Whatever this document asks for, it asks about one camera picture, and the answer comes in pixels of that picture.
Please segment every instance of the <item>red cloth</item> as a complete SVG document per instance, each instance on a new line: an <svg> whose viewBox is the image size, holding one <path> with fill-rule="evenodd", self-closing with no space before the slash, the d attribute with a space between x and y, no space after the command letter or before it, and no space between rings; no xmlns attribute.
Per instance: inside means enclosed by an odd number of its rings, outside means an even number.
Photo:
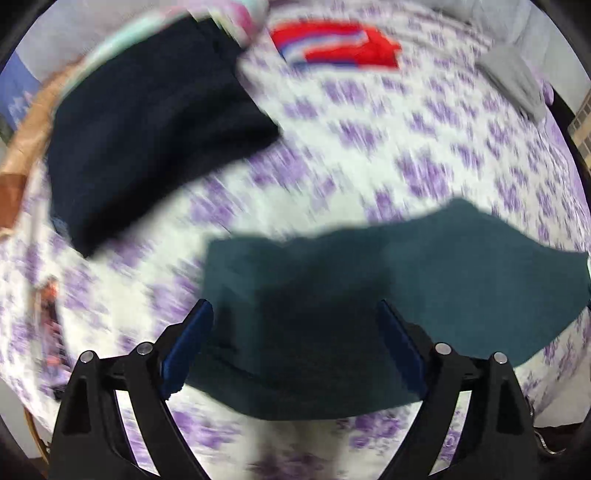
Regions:
<svg viewBox="0 0 591 480"><path fill-rule="evenodd" d="M359 33L365 33L367 37L362 43L359 43L359 36L355 35ZM338 46L334 45L335 36L340 37ZM287 48L293 50L294 46L301 43L301 56L309 63L350 63L357 66L379 65L397 69L396 54L402 51L398 42L388 39L377 28L358 22L288 22L273 29L271 39L282 55Z"/></svg>

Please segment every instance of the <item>clothing item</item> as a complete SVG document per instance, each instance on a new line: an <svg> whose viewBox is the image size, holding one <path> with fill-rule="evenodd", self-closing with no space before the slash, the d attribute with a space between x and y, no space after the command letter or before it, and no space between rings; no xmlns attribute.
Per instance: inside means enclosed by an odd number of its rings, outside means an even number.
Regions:
<svg viewBox="0 0 591 480"><path fill-rule="evenodd" d="M590 284L587 254L544 247L460 199L313 239L214 241L203 282L215 325L187 383L266 420L417 400L378 333L382 299L434 342L519 365L577 317Z"/></svg>
<svg viewBox="0 0 591 480"><path fill-rule="evenodd" d="M477 59L476 67L523 116L536 124L544 119L544 95L515 47L492 47Z"/></svg>
<svg viewBox="0 0 591 480"><path fill-rule="evenodd" d="M279 25L271 39L290 64L331 63L398 68L400 44L357 22L300 21Z"/></svg>
<svg viewBox="0 0 591 480"><path fill-rule="evenodd" d="M213 20L184 17L63 100L47 151L51 217L82 255L183 183L278 138L235 76L242 52Z"/></svg>

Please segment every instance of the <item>metal screw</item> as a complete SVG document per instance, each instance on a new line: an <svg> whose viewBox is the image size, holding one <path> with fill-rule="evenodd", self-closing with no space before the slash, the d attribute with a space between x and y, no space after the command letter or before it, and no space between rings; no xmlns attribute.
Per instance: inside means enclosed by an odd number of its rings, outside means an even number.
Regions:
<svg viewBox="0 0 591 480"><path fill-rule="evenodd" d="M505 364L507 363L507 356L502 352L497 352L492 356L498 364Z"/></svg>
<svg viewBox="0 0 591 480"><path fill-rule="evenodd" d="M140 355L148 355L153 350L153 347L150 342L144 342L138 345L137 350Z"/></svg>
<svg viewBox="0 0 591 480"><path fill-rule="evenodd" d="M435 345L435 351L439 353L439 355L449 355L452 352L452 347L446 343L438 343Z"/></svg>
<svg viewBox="0 0 591 480"><path fill-rule="evenodd" d="M90 350L87 350L86 352L82 352L82 355L80 355L80 361L83 364L87 364L88 362L90 362L93 358L95 357L95 354L93 354Z"/></svg>

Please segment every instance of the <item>bed sheet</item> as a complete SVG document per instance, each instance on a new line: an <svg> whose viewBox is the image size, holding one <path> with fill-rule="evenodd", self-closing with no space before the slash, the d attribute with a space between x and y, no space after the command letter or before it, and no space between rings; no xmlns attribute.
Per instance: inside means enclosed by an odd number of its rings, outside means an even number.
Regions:
<svg viewBox="0 0 591 480"><path fill-rule="evenodd" d="M59 405L38 373L30 293L61 282L60 315L76 359L107 357L154 340L199 298L207 243L254 233L282 239L342 226L399 221L461 196L556 248L587 250L591 219L573 183L572 158L545 128L523 120L474 69L491 40L413 4L331 0L284 5L293 18L355 18L401 42L401 70L289 68L264 32L239 71L282 140L180 189L121 239L82 259L52 229L43 163L33 172L16 234L0 244L0 375L49 430ZM585 310L516 368L538 411L578 369L591 340ZM435 469L449 464L469 394ZM120 396L138 463L154 471L129 399ZM419 403L359 417L267 422L184 387L168 406L212 478L377 478Z"/></svg>

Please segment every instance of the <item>blue gripper pad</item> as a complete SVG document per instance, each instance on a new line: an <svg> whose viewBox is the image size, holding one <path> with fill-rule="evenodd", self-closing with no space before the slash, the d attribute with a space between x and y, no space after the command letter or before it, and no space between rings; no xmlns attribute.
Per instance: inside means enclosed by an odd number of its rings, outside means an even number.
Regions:
<svg viewBox="0 0 591 480"><path fill-rule="evenodd" d="M160 376L163 382L160 385L160 394L165 400L183 387L189 367L212 331L212 304L204 301L201 308L193 312L187 320L189 322L183 333L178 336L170 353L162 362Z"/></svg>
<svg viewBox="0 0 591 480"><path fill-rule="evenodd" d="M378 303L376 322L390 357L394 360L407 388L420 398L424 398L427 394L427 384L423 358L385 300Z"/></svg>

